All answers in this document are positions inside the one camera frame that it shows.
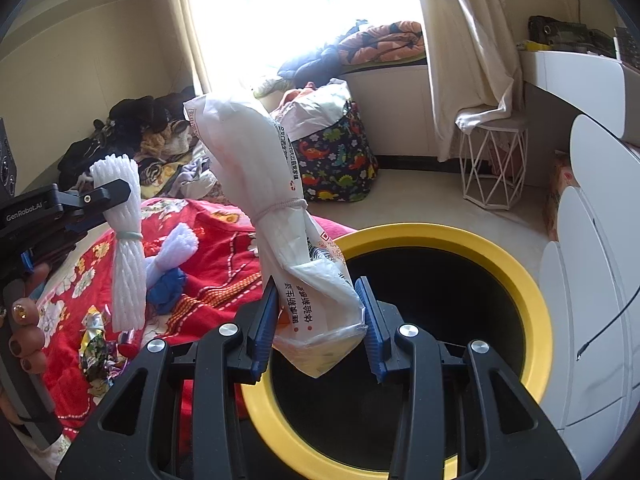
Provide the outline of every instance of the candy wrapper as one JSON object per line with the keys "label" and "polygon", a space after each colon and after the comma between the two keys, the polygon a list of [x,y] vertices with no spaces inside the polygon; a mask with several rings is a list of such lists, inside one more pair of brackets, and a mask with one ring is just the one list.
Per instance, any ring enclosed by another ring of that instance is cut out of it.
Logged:
{"label": "candy wrapper", "polygon": [[115,341],[104,338],[104,326],[109,321],[110,313],[105,309],[100,313],[92,306],[82,320],[86,330],[82,336],[80,349],[80,368],[94,388],[100,388],[96,382],[104,382],[106,390],[113,385],[113,380],[124,369],[127,359],[118,353]]}

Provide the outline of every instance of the blue gripper pad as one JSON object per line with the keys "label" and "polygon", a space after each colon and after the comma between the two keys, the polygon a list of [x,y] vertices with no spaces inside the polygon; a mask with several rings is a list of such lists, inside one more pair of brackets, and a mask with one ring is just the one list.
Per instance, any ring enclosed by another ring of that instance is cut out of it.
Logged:
{"label": "blue gripper pad", "polygon": [[364,277],[357,279],[353,287],[364,305],[365,323],[367,324],[364,346],[367,350],[369,367],[378,382],[382,383],[388,371],[385,361],[389,358],[389,355],[385,355],[388,354],[388,352],[385,352],[385,343],[389,344],[389,333],[386,326],[380,326],[378,323],[378,316],[376,316],[375,311],[379,312],[380,308],[367,279]]}
{"label": "blue gripper pad", "polygon": [[257,326],[254,324],[249,333],[248,345],[252,357],[251,375],[255,381],[260,380],[260,376],[267,370],[269,357],[271,355],[271,345],[276,333],[278,322],[278,290],[273,278],[269,279],[267,288],[262,295],[262,315]]}

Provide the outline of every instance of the white curtain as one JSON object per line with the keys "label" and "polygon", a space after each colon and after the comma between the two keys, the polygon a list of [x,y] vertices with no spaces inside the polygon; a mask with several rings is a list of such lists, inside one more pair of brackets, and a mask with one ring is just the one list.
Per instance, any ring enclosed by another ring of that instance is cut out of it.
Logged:
{"label": "white curtain", "polygon": [[427,43],[438,160],[459,127],[522,108],[522,71],[504,0],[420,0]]}
{"label": "white curtain", "polygon": [[202,94],[210,90],[209,76],[191,15],[191,5],[191,0],[169,0],[175,31],[184,59],[191,69],[196,94]]}

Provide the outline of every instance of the gold nail decoration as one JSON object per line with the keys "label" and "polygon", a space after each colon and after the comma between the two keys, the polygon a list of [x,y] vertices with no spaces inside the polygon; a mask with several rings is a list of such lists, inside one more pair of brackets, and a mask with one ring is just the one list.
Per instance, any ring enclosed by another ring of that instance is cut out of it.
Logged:
{"label": "gold nail decoration", "polygon": [[27,319],[27,309],[24,308],[21,304],[17,304],[14,306],[14,314],[21,320]]}

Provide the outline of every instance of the hand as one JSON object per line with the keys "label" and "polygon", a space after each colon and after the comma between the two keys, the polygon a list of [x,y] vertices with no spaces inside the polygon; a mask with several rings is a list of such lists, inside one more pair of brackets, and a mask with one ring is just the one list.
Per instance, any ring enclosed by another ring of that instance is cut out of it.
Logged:
{"label": "hand", "polygon": [[[46,279],[49,270],[47,264],[35,267],[33,274],[24,283],[25,296],[30,295]],[[21,325],[9,339],[11,353],[20,359],[22,369],[28,374],[43,373],[47,368],[47,358],[42,352],[45,338],[44,332],[38,328],[40,314],[35,302],[29,298],[21,298],[7,309],[6,316],[14,316],[15,322]],[[0,327],[6,322],[8,321],[4,317],[0,318]],[[0,410],[10,423],[18,426],[22,424],[1,385]]]}

